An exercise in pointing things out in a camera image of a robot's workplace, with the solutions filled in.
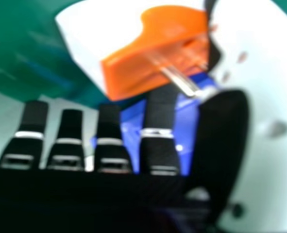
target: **blue object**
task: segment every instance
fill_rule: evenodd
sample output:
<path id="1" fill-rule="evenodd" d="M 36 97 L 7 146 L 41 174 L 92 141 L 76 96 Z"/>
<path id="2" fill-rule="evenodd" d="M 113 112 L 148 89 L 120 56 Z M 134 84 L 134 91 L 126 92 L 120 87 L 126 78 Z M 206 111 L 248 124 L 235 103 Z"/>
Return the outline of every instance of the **blue object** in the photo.
<path id="1" fill-rule="evenodd" d="M 190 77 L 200 88 L 215 83 L 207 74 L 200 73 Z M 175 126 L 173 134 L 176 141 L 176 149 L 180 156 L 181 174 L 188 175 L 192 153 L 194 150 L 195 132 L 198 121 L 199 100 L 191 100 L 183 94 L 178 96 L 176 104 Z M 139 173 L 139 147 L 140 131 L 143 125 L 146 100 L 142 100 L 121 113 L 121 130 L 124 145 L 131 157 L 135 173 Z M 91 139 L 93 147 L 96 146 L 95 139 Z"/>

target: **green surface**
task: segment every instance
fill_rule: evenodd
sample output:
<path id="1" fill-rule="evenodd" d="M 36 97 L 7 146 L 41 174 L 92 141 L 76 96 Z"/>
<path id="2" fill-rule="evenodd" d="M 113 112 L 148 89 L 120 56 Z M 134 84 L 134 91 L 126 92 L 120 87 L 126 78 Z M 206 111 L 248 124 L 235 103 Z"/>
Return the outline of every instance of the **green surface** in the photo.
<path id="1" fill-rule="evenodd" d="M 75 2 L 0 1 L 1 93 L 20 101 L 43 94 L 90 107 L 107 101 L 71 61 L 54 22 L 57 13 Z M 287 0 L 275 2 L 287 13 Z"/>

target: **white plastic part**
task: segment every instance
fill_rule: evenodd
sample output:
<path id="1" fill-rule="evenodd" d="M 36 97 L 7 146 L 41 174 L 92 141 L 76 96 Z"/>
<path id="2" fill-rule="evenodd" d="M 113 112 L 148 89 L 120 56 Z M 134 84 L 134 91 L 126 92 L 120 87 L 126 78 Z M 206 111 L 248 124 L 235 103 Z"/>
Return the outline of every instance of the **white plastic part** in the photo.
<path id="1" fill-rule="evenodd" d="M 211 72 L 224 89 L 247 94 L 250 127 L 242 168 L 218 227 L 227 232 L 287 232 L 287 130 L 278 137 L 263 133 L 267 122 L 287 126 L 287 16 L 270 0 L 219 0 L 211 26 L 222 59 Z M 246 59 L 238 63 L 240 54 Z M 224 81 L 226 73 L 230 77 Z"/>
<path id="2" fill-rule="evenodd" d="M 55 20 L 72 59 L 107 93 L 101 61 L 140 36 L 141 15 L 161 5 L 204 10 L 204 0 L 85 0 L 60 12 Z"/>

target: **orange and white object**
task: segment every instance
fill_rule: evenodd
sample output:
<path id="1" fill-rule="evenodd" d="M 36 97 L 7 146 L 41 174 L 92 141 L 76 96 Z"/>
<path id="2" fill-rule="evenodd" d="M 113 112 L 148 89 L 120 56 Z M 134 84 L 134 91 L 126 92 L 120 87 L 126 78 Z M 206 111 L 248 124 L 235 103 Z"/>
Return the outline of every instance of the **orange and white object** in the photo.
<path id="1" fill-rule="evenodd" d="M 207 67 L 203 0 L 84 0 L 56 16 L 72 59 L 111 100 Z"/>

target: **orange plastic part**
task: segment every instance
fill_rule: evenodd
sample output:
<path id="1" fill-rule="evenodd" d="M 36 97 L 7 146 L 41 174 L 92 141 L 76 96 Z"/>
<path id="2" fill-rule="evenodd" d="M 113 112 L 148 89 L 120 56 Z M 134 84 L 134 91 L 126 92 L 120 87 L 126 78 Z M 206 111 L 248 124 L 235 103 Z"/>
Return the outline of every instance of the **orange plastic part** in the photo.
<path id="1" fill-rule="evenodd" d="M 159 6 L 141 16 L 142 34 L 102 61 L 111 100 L 129 98 L 169 80 L 160 72 L 174 65 L 186 75 L 202 72 L 208 61 L 206 13 L 182 6 Z"/>

